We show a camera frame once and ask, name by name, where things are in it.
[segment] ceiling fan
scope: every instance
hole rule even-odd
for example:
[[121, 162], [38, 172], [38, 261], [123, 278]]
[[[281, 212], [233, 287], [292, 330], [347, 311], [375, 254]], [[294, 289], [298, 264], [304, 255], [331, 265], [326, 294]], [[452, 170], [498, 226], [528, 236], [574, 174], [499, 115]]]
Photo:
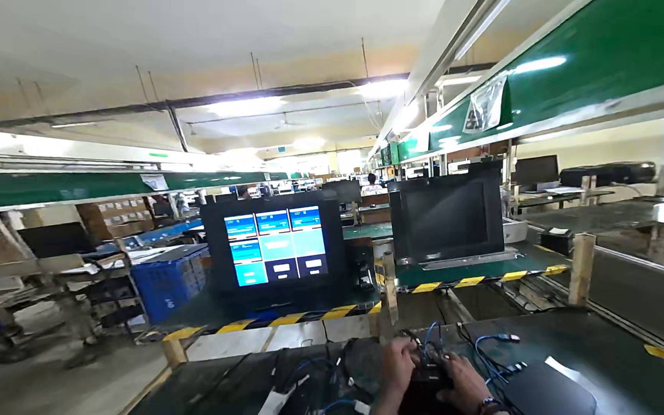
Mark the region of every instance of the ceiling fan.
[[276, 128], [273, 128], [273, 129], [277, 130], [278, 128], [295, 127], [295, 126], [300, 127], [300, 126], [303, 126], [303, 124], [290, 123], [289, 120], [286, 118], [286, 113], [284, 112], [283, 113], [283, 120], [281, 120], [281, 125], [276, 127]]

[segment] human hand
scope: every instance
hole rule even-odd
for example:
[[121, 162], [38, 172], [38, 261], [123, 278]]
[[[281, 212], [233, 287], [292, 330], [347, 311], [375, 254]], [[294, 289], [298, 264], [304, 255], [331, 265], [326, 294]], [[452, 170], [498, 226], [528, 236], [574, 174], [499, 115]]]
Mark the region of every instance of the human hand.
[[493, 397], [485, 381], [467, 357], [448, 353], [443, 363], [455, 388], [437, 392], [437, 399], [451, 403], [466, 415], [476, 415], [483, 401]]

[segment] bracelet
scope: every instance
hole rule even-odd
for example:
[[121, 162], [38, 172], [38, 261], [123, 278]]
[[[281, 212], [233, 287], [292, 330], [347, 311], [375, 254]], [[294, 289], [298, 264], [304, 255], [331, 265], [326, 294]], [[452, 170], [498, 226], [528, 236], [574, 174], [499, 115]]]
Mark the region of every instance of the bracelet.
[[498, 412], [509, 413], [509, 408], [492, 397], [485, 398], [478, 406], [478, 415], [493, 415]]

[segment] ceiling beam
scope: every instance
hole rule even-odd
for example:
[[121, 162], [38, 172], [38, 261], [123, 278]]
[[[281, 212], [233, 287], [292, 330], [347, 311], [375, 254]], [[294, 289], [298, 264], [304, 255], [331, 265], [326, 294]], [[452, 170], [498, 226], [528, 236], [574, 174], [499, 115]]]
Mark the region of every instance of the ceiling beam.
[[104, 118], [114, 117], [117, 115], [135, 114], [140, 112], [149, 111], [164, 111], [168, 108], [189, 108], [194, 106], [205, 106], [212, 103], [231, 100], [250, 100], [253, 98], [263, 97], [283, 97], [286, 95], [305, 94], [309, 92], [342, 90], [345, 88], [352, 88], [355, 86], [362, 86], [367, 83], [379, 82], [383, 80], [394, 79], [407, 79], [408, 73], [391, 74], [372, 76], [369, 78], [357, 78], [347, 80], [335, 80], [325, 83], [311, 83], [292, 86], [280, 86], [278, 88], [270, 88], [267, 90], [257, 91], [242, 91], [233, 92], [228, 94], [207, 95], [204, 97], [196, 98], [182, 98], [179, 100], [165, 100], [152, 103], [138, 103], [127, 106], [118, 106], [112, 108], [102, 108], [90, 111], [72, 112], [69, 114], [58, 115], [43, 115], [40, 117], [32, 118], [17, 118], [15, 120], [0, 121], [0, 128], [12, 128], [18, 126], [27, 126], [30, 124], [66, 124], [66, 123], [83, 123], [88, 121], [100, 121]]

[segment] monitor screen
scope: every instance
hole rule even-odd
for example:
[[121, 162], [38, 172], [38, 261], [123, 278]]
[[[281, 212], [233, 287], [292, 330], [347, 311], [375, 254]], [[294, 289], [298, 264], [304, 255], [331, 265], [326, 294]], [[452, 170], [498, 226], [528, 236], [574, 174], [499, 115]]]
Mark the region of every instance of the monitor screen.
[[319, 206], [224, 218], [240, 287], [327, 274]]
[[422, 188], [402, 195], [411, 212], [411, 244], [436, 252], [439, 247], [480, 244], [488, 239], [483, 184]]
[[327, 182], [323, 186], [325, 190], [335, 191], [337, 201], [340, 203], [360, 202], [360, 183], [357, 180], [339, 180], [338, 182]]
[[36, 258], [96, 252], [79, 222], [31, 227], [18, 232]]
[[557, 182], [560, 179], [558, 174], [558, 156], [533, 157], [530, 159], [516, 160], [516, 184], [537, 184]]

